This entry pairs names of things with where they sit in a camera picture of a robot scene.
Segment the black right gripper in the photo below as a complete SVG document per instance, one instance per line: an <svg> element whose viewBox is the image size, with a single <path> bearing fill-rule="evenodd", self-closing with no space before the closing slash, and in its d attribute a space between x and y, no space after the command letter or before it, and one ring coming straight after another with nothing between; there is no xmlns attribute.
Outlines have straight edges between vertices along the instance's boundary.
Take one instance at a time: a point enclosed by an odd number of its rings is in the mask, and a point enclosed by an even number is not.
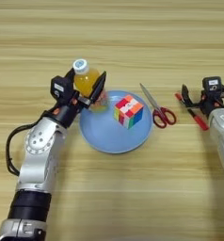
<svg viewBox="0 0 224 241"><path fill-rule="evenodd" d="M191 107L193 103L189 98L189 91L186 85L182 85L182 97L185 105ZM193 107L198 108L203 115L209 116L215 109L224 108L224 104L215 94L207 94L203 91L200 95L200 100L193 104Z"/></svg>

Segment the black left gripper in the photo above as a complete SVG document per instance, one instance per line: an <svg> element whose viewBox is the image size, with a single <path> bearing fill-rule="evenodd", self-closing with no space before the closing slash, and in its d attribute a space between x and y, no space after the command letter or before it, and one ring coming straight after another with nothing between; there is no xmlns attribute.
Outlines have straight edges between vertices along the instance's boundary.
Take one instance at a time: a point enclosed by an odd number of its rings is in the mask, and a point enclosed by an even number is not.
<svg viewBox="0 0 224 241"><path fill-rule="evenodd" d="M71 68L65 78L73 82L75 77L74 68ZM96 104L103 98L106 72L103 72L92 87L89 97L82 96L79 91L75 91L68 100L58 101L51 110L43 112L42 116L51 119L64 128L69 128L76 116L91 104Z"/></svg>

